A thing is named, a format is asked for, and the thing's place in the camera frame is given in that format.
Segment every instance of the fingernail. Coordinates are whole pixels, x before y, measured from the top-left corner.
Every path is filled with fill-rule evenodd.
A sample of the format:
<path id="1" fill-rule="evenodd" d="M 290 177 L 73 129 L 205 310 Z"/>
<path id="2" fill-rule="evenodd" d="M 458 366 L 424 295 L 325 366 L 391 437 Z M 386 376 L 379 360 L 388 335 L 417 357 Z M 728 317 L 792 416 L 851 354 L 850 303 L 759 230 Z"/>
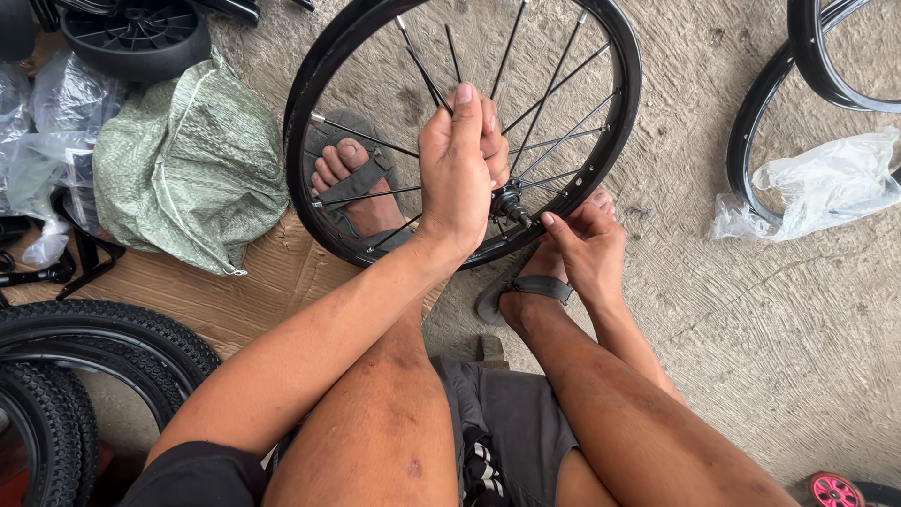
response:
<path id="1" fill-rule="evenodd" d="M 460 83 L 457 88 L 457 104 L 466 104 L 472 100 L 472 85 L 469 83 Z"/>
<path id="2" fill-rule="evenodd" d="M 340 153 L 341 157 L 344 159 L 348 159 L 348 158 L 352 157 L 354 155 L 354 153 L 356 153 L 356 152 L 357 152 L 357 147 L 354 146 L 353 144 L 348 144 L 347 146 L 342 146 L 341 149 L 338 150 L 338 153 Z"/>

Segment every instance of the spoke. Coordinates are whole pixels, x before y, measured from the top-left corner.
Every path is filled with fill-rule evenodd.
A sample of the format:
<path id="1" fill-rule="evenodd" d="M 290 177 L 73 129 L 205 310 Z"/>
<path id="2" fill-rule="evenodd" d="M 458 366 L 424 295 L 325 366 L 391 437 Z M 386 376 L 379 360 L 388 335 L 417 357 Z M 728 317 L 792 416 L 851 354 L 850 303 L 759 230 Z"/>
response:
<path id="1" fill-rule="evenodd" d="M 463 75 L 460 74 L 460 64 L 457 62 L 457 50 L 453 47 L 453 37 L 451 36 L 451 26 L 444 24 L 444 31 L 448 34 L 448 46 L 450 46 L 450 59 L 453 60 L 453 68 L 457 71 L 457 83 L 463 82 Z"/>
<path id="2" fill-rule="evenodd" d="M 525 6 L 529 3 L 529 0 L 523 0 L 521 4 L 519 4 L 519 13 L 516 15 L 516 21 L 513 22 L 513 30 L 510 31 L 510 38 L 507 39 L 507 47 L 504 50 L 504 57 L 501 59 L 501 66 L 497 70 L 497 77 L 495 78 L 495 84 L 491 88 L 491 100 L 495 99 L 495 93 L 497 93 L 497 85 L 501 82 L 501 76 L 504 74 L 504 66 L 506 65 L 506 59 L 510 56 L 510 48 L 513 47 L 513 38 L 516 36 L 516 30 L 519 29 L 519 22 L 523 19 L 523 12 L 525 12 Z"/>
<path id="3" fill-rule="evenodd" d="M 576 139 L 578 137 L 582 137 L 589 134 L 597 134 L 598 132 L 606 132 L 610 130 L 610 125 L 604 125 L 601 127 L 593 128 L 591 130 L 586 130 L 585 132 L 580 132 L 578 134 L 572 134 L 569 138 L 563 139 L 562 137 L 558 137 L 557 139 L 551 139 L 550 141 L 545 141 L 544 143 L 533 144 L 532 146 L 526 146 L 525 148 L 516 148 L 515 150 L 510 150 L 508 155 L 512 155 L 514 153 L 518 153 L 520 150 L 534 150 L 535 148 L 541 148 L 542 146 L 547 146 L 548 144 L 554 144 L 557 141 L 563 139 L 564 141 L 568 141 L 569 139 Z"/>
<path id="4" fill-rule="evenodd" d="M 538 164 L 542 163 L 542 161 L 543 161 L 544 159 L 546 159 L 546 158 L 548 157 L 548 155 L 550 155 L 551 153 L 553 153 L 555 150 L 557 150 L 557 148 L 560 147 L 561 144 L 563 144 L 564 142 L 566 142 L 567 139 L 569 139 L 570 137 L 572 137 L 572 134 L 574 134 L 578 129 L 582 128 L 582 125 L 585 124 L 585 122 L 587 122 L 589 119 L 591 119 L 592 116 L 594 116 L 595 114 L 597 114 L 597 112 L 601 110 L 601 107 L 606 106 L 606 104 L 607 104 L 608 102 L 610 102 L 610 100 L 611 100 L 611 99 L 614 97 L 614 95 L 616 95 L 617 93 L 619 93 L 619 90 L 616 90 L 614 93 L 610 94 L 607 98 L 605 98 L 603 101 L 601 101 L 601 103 L 598 104 L 597 107 L 595 107 L 595 110 L 594 110 L 594 111 L 592 111 L 591 113 L 588 113 L 588 115 L 587 115 L 586 117 L 582 118 L 582 121 L 581 121 L 581 122 L 578 122 L 578 124 L 576 124 L 576 126 L 574 126 L 574 127 L 572 127 L 571 129 L 569 129 L 569 132 L 567 132 L 566 135 L 564 135 L 563 137 L 561 137 L 559 141 L 557 141 L 553 146 L 551 146 L 551 148 L 548 148 L 548 151 L 547 151 L 547 152 L 544 152 L 544 154 L 543 154 L 541 157 L 538 157 L 538 160 L 535 161 L 535 162 L 533 162 L 532 165 L 529 166 L 529 169 L 523 171 L 523 174 L 520 174 L 520 175 L 519 175 L 519 178 L 522 179 L 526 174 L 529 173 L 529 171 L 531 171 L 532 169 L 535 169 L 536 167 L 538 167 Z"/>
<path id="5" fill-rule="evenodd" d="M 497 217 L 494 217 L 494 220 L 495 220 L 495 225 L 497 226 L 497 230 L 499 230 L 501 232 L 501 238 L 503 238 L 504 241 L 506 241 L 506 233 L 504 232 L 504 228 L 501 227 L 501 221 L 498 220 Z"/>
<path id="6" fill-rule="evenodd" d="M 557 63 L 557 68 L 554 70 L 553 76 L 551 76 L 551 83 L 548 84 L 548 89 L 544 92 L 544 97 L 542 97 L 541 103 L 538 105 L 538 111 L 535 113 L 535 117 L 532 119 L 532 124 L 529 125 L 529 130 L 526 131 L 525 137 L 523 138 L 522 146 L 527 146 L 529 144 L 529 136 L 532 135 L 532 130 L 535 128 L 535 124 L 538 123 L 538 119 L 542 117 L 542 109 L 544 109 L 544 105 L 548 100 L 548 95 L 551 94 L 551 88 L 554 86 L 554 81 L 557 80 L 557 76 L 560 74 L 560 68 L 563 67 L 563 61 L 566 59 L 566 56 L 569 54 L 569 48 L 572 47 L 572 42 L 576 39 L 576 34 L 578 33 L 579 27 L 582 26 L 582 23 L 585 22 L 585 18 L 588 16 L 587 10 L 582 10 L 582 14 L 578 17 L 578 22 L 576 23 L 576 28 L 573 29 L 572 35 L 569 36 L 569 41 L 566 43 L 566 48 L 563 50 L 563 54 L 560 56 L 560 61 Z M 516 158 L 513 160 L 513 165 L 510 166 L 510 173 L 516 169 L 516 164 L 519 163 L 519 158 L 523 156 L 522 146 L 520 151 L 516 154 Z"/>
<path id="7" fill-rule="evenodd" d="M 432 90 L 432 93 L 441 100 L 441 105 L 448 110 L 448 113 L 450 113 L 451 116 L 453 116 L 453 109 L 451 109 L 451 105 L 448 104 L 448 101 L 444 98 L 444 95 L 442 95 L 441 92 L 438 91 L 438 87 L 435 85 L 435 82 L 432 81 L 432 76 L 429 76 L 429 73 L 425 71 L 423 63 L 419 61 L 419 57 L 416 55 L 416 50 L 413 49 L 413 46 L 407 46 L 406 50 L 410 53 L 410 56 L 413 57 L 413 61 L 416 62 L 416 67 L 419 67 L 419 71 L 423 73 L 425 86 L 429 87 Z"/>
<path id="8" fill-rule="evenodd" d="M 595 169 L 594 167 L 588 168 L 589 171 L 593 171 L 594 169 Z M 545 178 L 544 180 L 535 181 L 535 182 L 520 180 L 523 183 L 527 183 L 527 185 L 520 187 L 519 190 L 525 190 L 525 189 L 530 189 L 531 187 L 537 187 L 537 186 L 541 185 L 542 183 L 547 183 L 548 181 L 559 180 L 560 178 L 566 178 L 567 176 L 576 174 L 577 172 L 581 172 L 581 171 L 584 171 L 584 169 L 576 169 L 575 171 L 564 172 L 563 174 L 558 174 L 557 176 L 551 176 L 550 178 Z"/>
<path id="9" fill-rule="evenodd" d="M 335 199 L 335 200 L 330 200 L 330 201 L 326 201 L 326 202 L 315 201 L 313 203 L 313 207 L 330 206 L 332 204 L 344 204 L 345 202 L 353 202 L 355 200 L 360 200 L 360 199 L 377 198 L 378 196 L 390 196 L 392 194 L 399 194 L 401 192 L 409 192 L 410 190 L 418 190 L 421 188 L 422 187 L 417 185 L 415 187 L 407 187 L 406 189 L 389 190 L 387 192 L 376 192 L 375 194 L 364 194 L 362 196 L 357 196 L 355 198 Z"/>
<path id="10" fill-rule="evenodd" d="M 570 72 L 565 78 L 563 78 L 563 80 L 562 80 L 560 83 L 557 83 L 557 86 L 554 87 L 554 88 L 551 90 L 551 94 L 553 95 L 553 93 L 556 92 L 558 89 L 560 89 L 560 87 L 562 87 L 562 86 L 564 85 L 564 83 L 566 83 L 567 81 L 569 81 L 569 78 L 572 78 L 573 76 L 575 76 L 575 75 L 576 75 L 580 70 L 582 70 L 588 63 L 590 63 L 591 60 L 594 60 L 594 59 L 597 58 L 598 56 L 600 56 L 600 55 L 606 53 L 608 49 L 610 49 L 610 42 L 608 42 L 608 43 L 604 44 L 603 46 L 601 46 L 601 49 L 595 51 L 595 54 L 589 56 L 587 60 L 583 61 L 578 67 L 576 67 L 575 70 L 573 70 L 573 71 Z M 529 109 L 528 109 L 525 113 L 522 113 L 521 115 L 519 115 L 519 117 L 516 118 L 510 125 L 508 125 L 508 126 L 506 127 L 506 129 L 504 129 L 504 131 L 503 131 L 501 134 L 506 134 L 507 132 L 510 131 L 510 129 L 512 129 L 513 127 L 515 127 L 517 124 L 519 124 L 519 122 L 522 122 L 523 119 L 524 119 L 526 116 L 528 116 L 529 113 L 531 113 L 532 111 L 534 111 L 534 110 L 535 110 L 535 107 L 538 107 L 538 105 L 539 105 L 540 103 L 541 103 L 541 100 L 539 100 L 538 102 L 532 104 L 532 107 L 529 107 Z"/>
<path id="11" fill-rule="evenodd" d="M 350 127 L 346 127 L 346 126 L 344 126 L 344 125 L 342 125 L 342 124 L 336 124 L 336 123 L 334 123 L 332 120 L 326 119 L 325 116 L 320 115 L 319 113 L 313 112 L 313 113 L 310 115 L 310 120 L 311 120 L 311 121 L 314 121 L 314 122 L 321 123 L 321 124 L 331 125 L 331 126 L 333 126 L 333 127 L 335 127 L 335 128 L 340 128 L 340 129 L 342 129 L 344 132 L 347 132 L 347 133 L 350 133 L 350 134 L 354 134 L 354 135 L 358 135 L 359 137 L 362 137 L 363 139 L 368 139 L 368 140 L 370 140 L 370 141 L 373 142 L 373 143 L 381 144 L 382 146 L 386 146 L 386 147 L 388 147 L 388 148 L 391 148 L 392 150 L 396 150 L 396 151 L 401 152 L 401 153 L 406 153 L 407 155 L 410 155 L 411 157 L 414 157 L 414 158 L 416 158 L 416 159 L 419 158 L 419 155 L 416 154 L 416 153 L 414 153 L 414 152 L 411 152 L 411 151 L 409 151 L 409 150 L 406 150 L 406 149 L 404 149 L 404 148 L 401 148 L 400 146 L 395 146 L 395 145 L 393 145 L 392 143 L 389 143 L 388 141 L 382 141 L 381 139 L 378 139 L 377 137 L 373 137 L 373 136 L 371 136 L 371 135 L 366 135 L 366 134 L 364 134 L 364 133 L 362 133 L 362 132 L 360 132 L 360 131 L 354 130 L 354 129 L 350 128 Z"/>
<path id="12" fill-rule="evenodd" d="M 401 35 L 404 36 L 404 41 L 406 41 L 407 47 L 412 48 L 413 41 L 410 40 L 410 34 L 406 32 L 406 23 L 404 23 L 404 18 L 397 16 L 395 18 L 395 24 L 397 25 L 397 30 L 400 30 Z M 419 68 L 419 75 L 423 77 L 423 81 L 425 81 L 425 87 L 429 88 L 429 95 L 432 96 L 432 101 L 434 101 L 435 107 L 438 107 L 438 97 L 435 96 L 435 92 L 433 92 L 432 87 L 429 86 L 428 80 L 425 78 L 422 67 Z"/>
<path id="13" fill-rule="evenodd" d="M 416 220 L 419 220 L 419 219 L 422 218 L 422 217 L 423 217 L 423 214 L 420 213 L 419 215 L 416 215 L 415 217 L 410 218 L 410 221 L 409 221 L 409 222 L 407 222 L 406 224 L 403 224 L 402 226 L 398 227 L 397 230 L 395 230 L 395 232 L 389 234 L 385 239 L 383 239 L 383 240 L 379 241 L 378 243 L 373 244 L 371 247 L 367 248 L 367 249 L 366 249 L 366 252 L 369 253 L 369 254 L 371 254 L 376 248 L 379 248 L 385 241 L 387 241 L 387 240 L 393 238 L 395 235 L 397 235 L 397 233 L 399 233 L 399 232 L 403 231 L 404 229 L 408 228 L 408 227 L 410 226 L 410 224 L 412 224 L 412 223 L 415 222 Z"/>

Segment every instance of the toenail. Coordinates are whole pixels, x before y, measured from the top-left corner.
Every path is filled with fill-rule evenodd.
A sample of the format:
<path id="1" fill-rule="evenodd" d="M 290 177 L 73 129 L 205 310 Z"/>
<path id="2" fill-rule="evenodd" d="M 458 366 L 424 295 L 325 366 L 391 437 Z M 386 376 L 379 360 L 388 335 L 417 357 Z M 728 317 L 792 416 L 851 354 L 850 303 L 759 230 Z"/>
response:
<path id="1" fill-rule="evenodd" d="M 342 146 L 340 148 L 340 150 L 338 150 L 338 153 L 341 154 L 341 157 L 343 157 L 345 159 L 352 157 L 354 155 L 354 153 L 356 153 L 356 152 L 357 152 L 357 147 L 354 146 L 353 144 L 348 144 L 347 146 Z"/>

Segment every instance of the scar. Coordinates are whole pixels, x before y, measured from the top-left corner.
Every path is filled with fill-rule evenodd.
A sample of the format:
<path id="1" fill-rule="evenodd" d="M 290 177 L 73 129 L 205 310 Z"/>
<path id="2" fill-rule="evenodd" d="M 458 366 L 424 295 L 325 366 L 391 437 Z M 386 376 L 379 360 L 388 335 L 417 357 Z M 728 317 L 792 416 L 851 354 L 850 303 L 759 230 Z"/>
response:
<path id="1" fill-rule="evenodd" d="M 419 462 L 419 459 L 414 457 L 413 462 L 410 463 L 410 466 L 406 468 L 406 472 L 411 477 L 422 477 L 423 476 L 423 465 Z"/>

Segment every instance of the hand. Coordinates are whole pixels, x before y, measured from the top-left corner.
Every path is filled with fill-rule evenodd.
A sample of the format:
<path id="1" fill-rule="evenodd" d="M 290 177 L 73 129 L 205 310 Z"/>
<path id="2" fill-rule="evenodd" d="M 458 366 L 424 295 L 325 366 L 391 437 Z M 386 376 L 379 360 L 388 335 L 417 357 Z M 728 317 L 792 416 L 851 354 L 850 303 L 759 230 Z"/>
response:
<path id="1" fill-rule="evenodd" d="M 449 101 L 453 117 L 441 107 L 419 133 L 423 218 L 415 235 L 450 248 L 460 263 L 485 237 L 491 189 L 509 175 L 494 103 L 480 97 L 461 84 Z"/>
<path id="2" fill-rule="evenodd" d="M 589 202 L 566 220 L 542 213 L 542 223 L 548 234 L 538 241 L 560 249 L 569 283 L 587 306 L 622 301 L 625 229 Z"/>

